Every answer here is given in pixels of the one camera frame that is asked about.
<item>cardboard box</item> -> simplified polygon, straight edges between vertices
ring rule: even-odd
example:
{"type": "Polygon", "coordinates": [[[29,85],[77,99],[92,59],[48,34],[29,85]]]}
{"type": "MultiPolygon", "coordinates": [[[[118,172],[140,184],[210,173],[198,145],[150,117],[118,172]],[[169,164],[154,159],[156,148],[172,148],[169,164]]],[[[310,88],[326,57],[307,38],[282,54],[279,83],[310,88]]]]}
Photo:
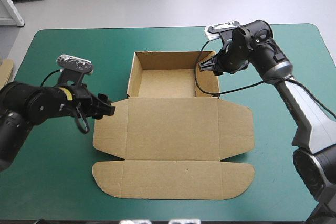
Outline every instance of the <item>cardboard box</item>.
{"type": "MultiPolygon", "coordinates": [[[[195,87],[194,65],[199,52],[135,52],[127,88],[128,97],[211,97],[195,87]]],[[[201,60],[215,55],[205,51],[201,60]]],[[[219,92],[218,78],[210,71],[197,79],[209,92],[219,92]]]]}
{"type": "Polygon", "coordinates": [[[14,63],[12,60],[5,59],[0,65],[0,89],[8,83],[12,76],[14,63]]]}
{"type": "MultiPolygon", "coordinates": [[[[205,59],[214,52],[204,52],[205,59]]],[[[97,162],[97,185],[121,198],[228,199],[251,184],[250,164],[221,160],[254,147],[252,112],[204,97],[194,84],[198,52],[136,52],[128,99],[94,127],[96,149],[124,158],[97,162]]],[[[211,72],[202,87],[219,91],[211,72]]]]}

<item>cardboard corner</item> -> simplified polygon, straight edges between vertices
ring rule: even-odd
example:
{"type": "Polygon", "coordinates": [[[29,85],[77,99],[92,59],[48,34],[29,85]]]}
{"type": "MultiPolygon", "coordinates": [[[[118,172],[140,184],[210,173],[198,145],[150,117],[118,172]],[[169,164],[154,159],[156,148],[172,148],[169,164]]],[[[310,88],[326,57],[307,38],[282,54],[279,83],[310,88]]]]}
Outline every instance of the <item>cardboard corner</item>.
{"type": "Polygon", "coordinates": [[[254,148],[252,110],[217,100],[220,160],[251,151],[254,148]]]}
{"type": "Polygon", "coordinates": [[[0,65],[0,89],[10,81],[13,67],[14,62],[10,59],[5,59],[0,65]]]}
{"type": "Polygon", "coordinates": [[[124,161],[96,162],[92,174],[98,187],[108,195],[120,198],[124,161]]]}
{"type": "Polygon", "coordinates": [[[253,165],[232,162],[221,162],[220,164],[222,169],[222,199],[232,199],[243,194],[253,182],[255,176],[253,165]]]}

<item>box side wall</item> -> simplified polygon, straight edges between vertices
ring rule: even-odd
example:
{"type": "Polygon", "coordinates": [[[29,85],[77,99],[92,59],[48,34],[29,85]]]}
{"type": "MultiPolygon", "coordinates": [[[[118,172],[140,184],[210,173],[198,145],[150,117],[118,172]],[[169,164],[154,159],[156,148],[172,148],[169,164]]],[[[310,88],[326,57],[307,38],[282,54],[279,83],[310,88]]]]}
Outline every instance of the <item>box side wall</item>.
{"type": "Polygon", "coordinates": [[[134,53],[130,79],[127,87],[128,97],[137,97],[142,79],[142,66],[137,53],[134,53]]]}

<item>unfolded cardboard flap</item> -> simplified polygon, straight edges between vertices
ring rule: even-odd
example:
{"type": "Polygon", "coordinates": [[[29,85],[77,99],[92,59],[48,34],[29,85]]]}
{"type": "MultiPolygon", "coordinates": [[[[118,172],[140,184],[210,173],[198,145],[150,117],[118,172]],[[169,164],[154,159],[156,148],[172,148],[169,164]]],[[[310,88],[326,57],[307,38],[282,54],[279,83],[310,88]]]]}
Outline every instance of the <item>unfolded cardboard flap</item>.
{"type": "MultiPolygon", "coordinates": [[[[194,81],[194,65],[199,52],[135,52],[127,89],[128,97],[210,97],[194,81]]],[[[202,52],[206,60],[214,51],[202,52]]],[[[218,78],[211,71],[196,68],[201,87],[219,92],[218,78]]]]}
{"type": "Polygon", "coordinates": [[[96,149],[127,160],[220,161],[253,149],[252,112],[217,98],[128,98],[97,120],[96,149]]]}
{"type": "Polygon", "coordinates": [[[251,184],[250,164],[218,161],[113,161],[92,168],[97,185],[119,198],[230,199],[251,184]]]}
{"type": "Polygon", "coordinates": [[[5,59],[0,65],[0,89],[10,80],[13,66],[13,61],[9,59],[5,59]]]}

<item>robotic arm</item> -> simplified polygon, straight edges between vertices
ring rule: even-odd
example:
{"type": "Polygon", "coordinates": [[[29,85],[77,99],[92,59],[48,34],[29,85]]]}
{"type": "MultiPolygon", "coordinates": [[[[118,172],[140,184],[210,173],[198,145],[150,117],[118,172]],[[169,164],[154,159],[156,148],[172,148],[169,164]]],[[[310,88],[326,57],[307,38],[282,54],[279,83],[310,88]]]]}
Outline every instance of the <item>robotic arm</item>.
{"type": "Polygon", "coordinates": [[[306,223],[336,223],[336,122],[327,117],[304,86],[292,76],[292,64],[273,40],[268,23],[257,20],[209,26],[208,40],[221,39],[223,48],[199,64],[215,75],[236,73],[249,63],[261,78],[275,86],[298,129],[292,145],[294,166],[316,201],[306,223]]]}
{"type": "Polygon", "coordinates": [[[61,55],[57,63],[62,69],[54,87],[11,82],[0,89],[0,172],[11,165],[33,126],[48,118],[72,116],[86,134],[90,131],[86,117],[114,114],[106,95],[96,97],[82,83],[84,75],[93,72],[90,61],[61,55]]]}

